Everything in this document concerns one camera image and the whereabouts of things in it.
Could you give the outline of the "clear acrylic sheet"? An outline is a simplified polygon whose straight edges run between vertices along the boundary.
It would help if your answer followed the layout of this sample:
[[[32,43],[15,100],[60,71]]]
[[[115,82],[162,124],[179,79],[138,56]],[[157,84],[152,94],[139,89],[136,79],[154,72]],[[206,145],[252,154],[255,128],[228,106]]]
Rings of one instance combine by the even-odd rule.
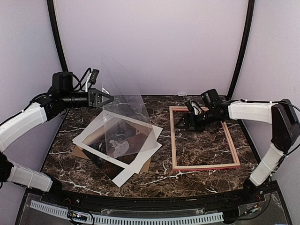
[[[102,90],[114,97],[103,109],[150,123],[150,118],[134,76],[118,61],[102,58]]]

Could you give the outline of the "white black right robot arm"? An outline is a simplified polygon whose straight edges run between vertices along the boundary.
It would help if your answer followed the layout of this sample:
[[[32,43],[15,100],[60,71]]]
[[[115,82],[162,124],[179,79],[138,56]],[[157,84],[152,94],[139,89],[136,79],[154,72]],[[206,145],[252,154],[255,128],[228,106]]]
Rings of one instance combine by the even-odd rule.
[[[270,180],[283,161],[296,151],[295,142],[300,137],[300,109],[287,98],[278,101],[233,100],[220,96],[216,89],[210,89],[200,96],[204,105],[200,106],[193,100],[187,101],[187,112],[175,124],[177,129],[201,132],[214,122],[239,120],[246,126],[258,125],[267,132],[265,135],[262,132],[255,135],[255,129],[246,129],[251,141],[257,137],[268,138],[266,150],[257,152],[260,161],[243,182],[237,198],[243,203],[250,203],[256,198],[260,186]]]

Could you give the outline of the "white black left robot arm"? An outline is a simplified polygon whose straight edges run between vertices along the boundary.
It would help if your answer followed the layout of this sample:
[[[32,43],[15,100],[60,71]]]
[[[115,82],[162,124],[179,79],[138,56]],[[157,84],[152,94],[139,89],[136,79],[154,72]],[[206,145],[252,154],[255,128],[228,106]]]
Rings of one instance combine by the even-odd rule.
[[[61,183],[42,172],[37,172],[11,161],[4,151],[18,138],[33,128],[48,122],[70,108],[101,108],[112,102],[113,96],[93,88],[99,70],[88,69],[81,79],[72,72],[58,72],[46,93],[35,96],[20,112],[0,125],[0,182],[12,182],[47,192],[55,204],[66,201]]]

